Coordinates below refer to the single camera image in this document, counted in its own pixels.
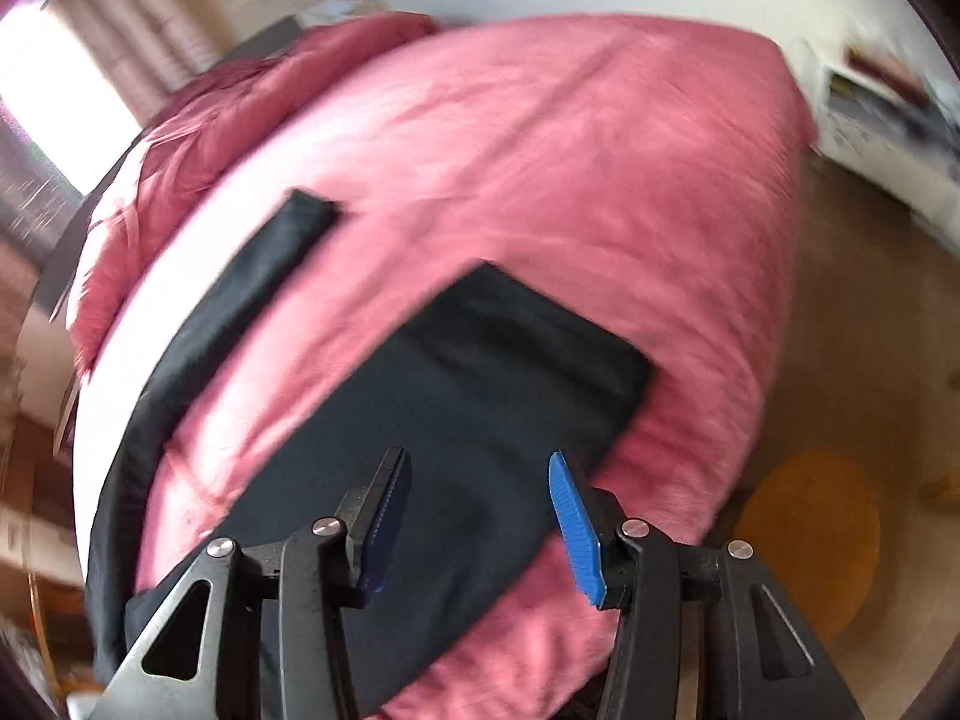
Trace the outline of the black pants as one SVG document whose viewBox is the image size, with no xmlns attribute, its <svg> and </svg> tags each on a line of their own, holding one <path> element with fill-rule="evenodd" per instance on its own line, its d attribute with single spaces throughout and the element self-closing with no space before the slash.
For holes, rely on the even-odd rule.
<svg viewBox="0 0 960 720">
<path fill-rule="evenodd" d="M 547 458 L 601 460 L 651 362 L 494 266 L 395 330 L 281 444 L 155 590 L 135 572 L 166 442 L 267 302 L 337 222 L 293 193 L 203 296 L 110 465 L 86 579 L 107 718 L 356 718 L 384 706 L 505 593 L 553 527 Z M 387 449 L 412 489 L 386 583 L 343 605 L 347 491 Z"/>
</svg>

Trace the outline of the round yellow floor cushion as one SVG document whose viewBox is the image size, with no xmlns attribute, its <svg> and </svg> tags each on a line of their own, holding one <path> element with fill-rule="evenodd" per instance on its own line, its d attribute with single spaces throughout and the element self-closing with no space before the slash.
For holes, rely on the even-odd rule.
<svg viewBox="0 0 960 720">
<path fill-rule="evenodd" d="M 804 452 L 763 478 L 734 536 L 754 546 L 818 637 L 830 642 L 871 593 L 882 539 L 877 494 L 849 458 Z"/>
</svg>

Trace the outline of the pink bed sheet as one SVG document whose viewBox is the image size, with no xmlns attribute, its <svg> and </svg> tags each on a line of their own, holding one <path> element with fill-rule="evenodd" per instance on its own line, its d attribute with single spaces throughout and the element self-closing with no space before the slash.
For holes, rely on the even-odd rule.
<svg viewBox="0 0 960 720">
<path fill-rule="evenodd" d="M 677 541 L 702 539 L 775 378 L 812 138 L 775 44 L 693 21 L 441 26 L 352 71 L 223 174 L 80 376 L 85 585 L 101 489 L 148 379 L 298 192 L 335 205 L 337 222 L 166 442 L 137 592 L 217 531 L 270 455 L 395 330 L 485 263 L 651 362 L 640 409 L 601 460 L 553 452 Z M 605 667 L 616 627 L 576 589 L 553 515 L 494 605 L 363 715 L 550 717 Z"/>
</svg>

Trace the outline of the crumpled pink duvet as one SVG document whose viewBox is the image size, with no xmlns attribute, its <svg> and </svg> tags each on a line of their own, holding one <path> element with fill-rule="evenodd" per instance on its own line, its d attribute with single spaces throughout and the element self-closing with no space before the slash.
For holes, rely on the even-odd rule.
<svg viewBox="0 0 960 720">
<path fill-rule="evenodd" d="M 278 54 L 231 60 L 174 94 L 89 218 L 67 299 L 76 374 L 93 372 L 128 296 L 225 172 L 352 71 L 439 31 L 408 11 L 314 26 Z"/>
</svg>

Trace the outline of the white low shelf unit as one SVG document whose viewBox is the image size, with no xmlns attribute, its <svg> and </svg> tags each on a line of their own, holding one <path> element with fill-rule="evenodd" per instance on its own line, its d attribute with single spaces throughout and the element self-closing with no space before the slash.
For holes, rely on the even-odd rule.
<svg viewBox="0 0 960 720">
<path fill-rule="evenodd" d="M 939 110 L 918 109 L 818 46 L 811 48 L 807 99 L 818 153 L 885 190 L 957 250 L 957 128 Z"/>
</svg>

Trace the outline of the striped window curtain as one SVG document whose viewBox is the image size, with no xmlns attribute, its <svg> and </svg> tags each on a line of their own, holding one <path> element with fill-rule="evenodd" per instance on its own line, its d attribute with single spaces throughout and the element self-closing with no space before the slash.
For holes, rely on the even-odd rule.
<svg viewBox="0 0 960 720">
<path fill-rule="evenodd" d="M 46 265 L 110 163 L 213 64 L 205 0 L 2 0 L 2 242 Z"/>
</svg>

